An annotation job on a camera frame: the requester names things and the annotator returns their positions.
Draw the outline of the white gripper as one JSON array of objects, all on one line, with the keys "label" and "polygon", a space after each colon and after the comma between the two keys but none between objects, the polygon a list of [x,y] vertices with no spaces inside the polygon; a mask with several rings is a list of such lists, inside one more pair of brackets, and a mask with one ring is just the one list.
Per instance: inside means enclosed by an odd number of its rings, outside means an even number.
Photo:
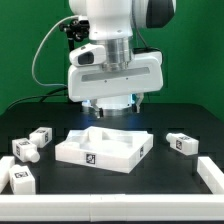
[{"label": "white gripper", "polygon": [[100,118],[96,99],[135,94],[136,112],[140,113],[144,93],[159,91],[163,86],[161,64],[162,53],[155,51],[136,54],[121,71],[106,72],[100,65],[71,65],[68,71],[69,98],[74,102],[90,100],[96,117]]}]

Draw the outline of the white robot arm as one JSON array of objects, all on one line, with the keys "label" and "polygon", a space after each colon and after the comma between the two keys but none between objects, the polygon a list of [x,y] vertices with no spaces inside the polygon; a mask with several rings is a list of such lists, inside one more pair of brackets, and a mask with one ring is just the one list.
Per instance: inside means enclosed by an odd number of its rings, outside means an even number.
[{"label": "white robot arm", "polygon": [[69,98],[108,113],[138,108],[146,92],[163,86],[162,53],[133,49],[133,33],[162,28],[173,18],[176,0],[69,0],[78,20],[85,19],[90,42],[70,52]]}]

